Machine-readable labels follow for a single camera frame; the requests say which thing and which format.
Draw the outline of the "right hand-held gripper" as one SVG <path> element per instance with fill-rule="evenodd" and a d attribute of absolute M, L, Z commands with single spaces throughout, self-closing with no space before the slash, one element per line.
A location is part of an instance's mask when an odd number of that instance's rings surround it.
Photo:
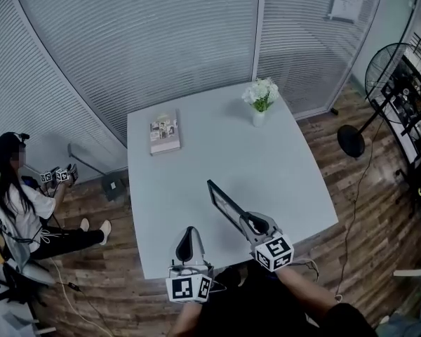
<path fill-rule="evenodd" d="M 294 247 L 275 220 L 258 212 L 239 217 L 241 231 L 250 242 L 253 258 L 265 269 L 275 272 L 292 262 Z"/>

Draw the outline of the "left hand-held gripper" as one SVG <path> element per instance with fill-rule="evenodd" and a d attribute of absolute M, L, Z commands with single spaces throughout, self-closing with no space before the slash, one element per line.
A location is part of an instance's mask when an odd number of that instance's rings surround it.
<path fill-rule="evenodd" d="M 166 278 L 169 301 L 205 303 L 213 282 L 213 266 L 204 259 L 201 236 L 195 227 L 186 228 L 175 255 L 177 258 L 171 260 Z"/>

